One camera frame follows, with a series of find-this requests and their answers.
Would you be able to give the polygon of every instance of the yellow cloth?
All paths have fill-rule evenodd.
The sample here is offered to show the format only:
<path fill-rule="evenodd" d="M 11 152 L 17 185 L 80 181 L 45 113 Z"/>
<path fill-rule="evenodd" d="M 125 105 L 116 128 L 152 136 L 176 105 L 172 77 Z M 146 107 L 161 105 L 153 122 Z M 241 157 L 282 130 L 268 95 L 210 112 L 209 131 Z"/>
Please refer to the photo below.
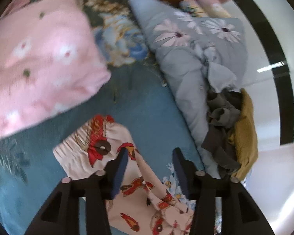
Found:
<path fill-rule="evenodd" d="M 240 119 L 234 125 L 234 132 L 229 137 L 229 142 L 235 145 L 237 161 L 241 168 L 232 174 L 243 180 L 258 158 L 257 134 L 254 125 L 254 107 L 250 96 L 245 89 L 242 93 L 242 110 Z"/>

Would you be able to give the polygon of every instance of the pink pillow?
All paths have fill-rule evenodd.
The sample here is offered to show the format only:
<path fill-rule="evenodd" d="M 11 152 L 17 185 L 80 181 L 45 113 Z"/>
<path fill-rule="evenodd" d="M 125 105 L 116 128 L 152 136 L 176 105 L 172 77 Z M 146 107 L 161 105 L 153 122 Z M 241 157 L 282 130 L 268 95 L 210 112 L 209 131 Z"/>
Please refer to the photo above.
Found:
<path fill-rule="evenodd" d="M 13 12 L 18 11 L 23 6 L 29 4 L 30 0 L 12 0 L 9 5 L 6 7 L 5 11 L 2 13 L 0 18 L 3 18 Z"/>
<path fill-rule="evenodd" d="M 0 20 L 0 138 L 86 101 L 109 79 L 75 0 L 41 0 Z"/>

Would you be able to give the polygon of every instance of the blue flower print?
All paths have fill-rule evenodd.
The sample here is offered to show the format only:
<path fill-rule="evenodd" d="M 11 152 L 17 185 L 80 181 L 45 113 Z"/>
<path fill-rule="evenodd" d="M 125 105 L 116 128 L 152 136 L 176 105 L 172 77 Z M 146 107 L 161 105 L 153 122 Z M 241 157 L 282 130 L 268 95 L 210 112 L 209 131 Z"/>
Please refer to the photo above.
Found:
<path fill-rule="evenodd" d="M 148 48 L 133 21 L 124 15 L 101 13 L 100 16 L 103 26 L 96 27 L 93 34 L 109 64 L 120 67 L 146 58 Z"/>

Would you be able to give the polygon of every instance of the screw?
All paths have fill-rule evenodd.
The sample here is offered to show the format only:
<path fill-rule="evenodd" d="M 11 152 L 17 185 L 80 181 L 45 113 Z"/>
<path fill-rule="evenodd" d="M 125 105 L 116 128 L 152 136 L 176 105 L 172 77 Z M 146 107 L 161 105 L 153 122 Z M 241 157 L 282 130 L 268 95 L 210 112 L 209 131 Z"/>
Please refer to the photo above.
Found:
<path fill-rule="evenodd" d="M 106 171 L 103 169 L 97 170 L 96 171 L 96 176 L 104 176 L 106 174 Z"/>
<path fill-rule="evenodd" d="M 240 181 L 237 177 L 231 177 L 230 180 L 233 183 L 239 183 L 239 181 Z"/>
<path fill-rule="evenodd" d="M 195 175 L 198 177 L 203 177 L 206 173 L 203 170 L 196 170 Z"/>
<path fill-rule="evenodd" d="M 70 183 L 71 182 L 71 178 L 69 177 L 65 177 L 61 180 L 62 183 Z"/>

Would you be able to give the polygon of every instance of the dark gray cloth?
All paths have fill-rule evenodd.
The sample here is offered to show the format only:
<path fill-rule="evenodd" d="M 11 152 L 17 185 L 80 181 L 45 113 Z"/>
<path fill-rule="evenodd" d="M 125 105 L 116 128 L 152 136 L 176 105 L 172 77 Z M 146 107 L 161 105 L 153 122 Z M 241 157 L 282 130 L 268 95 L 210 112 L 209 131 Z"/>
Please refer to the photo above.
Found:
<path fill-rule="evenodd" d="M 228 143 L 228 135 L 223 127 L 210 125 L 201 146 L 212 153 L 213 159 L 219 165 L 222 178 L 238 171 L 241 167 L 236 161 L 235 147 Z"/>
<path fill-rule="evenodd" d="M 223 94 L 217 94 L 209 90 L 207 103 L 210 108 L 210 112 L 208 112 L 209 122 L 212 125 L 230 129 L 240 117 L 240 110 L 228 102 Z"/>
<path fill-rule="evenodd" d="M 218 164 L 222 178 L 236 172 L 240 168 L 237 162 L 235 147 L 228 142 L 227 132 L 240 117 L 240 110 L 236 109 L 225 96 L 237 107 L 241 106 L 241 94 L 223 91 L 215 93 L 211 89 L 207 92 L 209 106 L 209 130 L 201 147 L 208 150 Z"/>

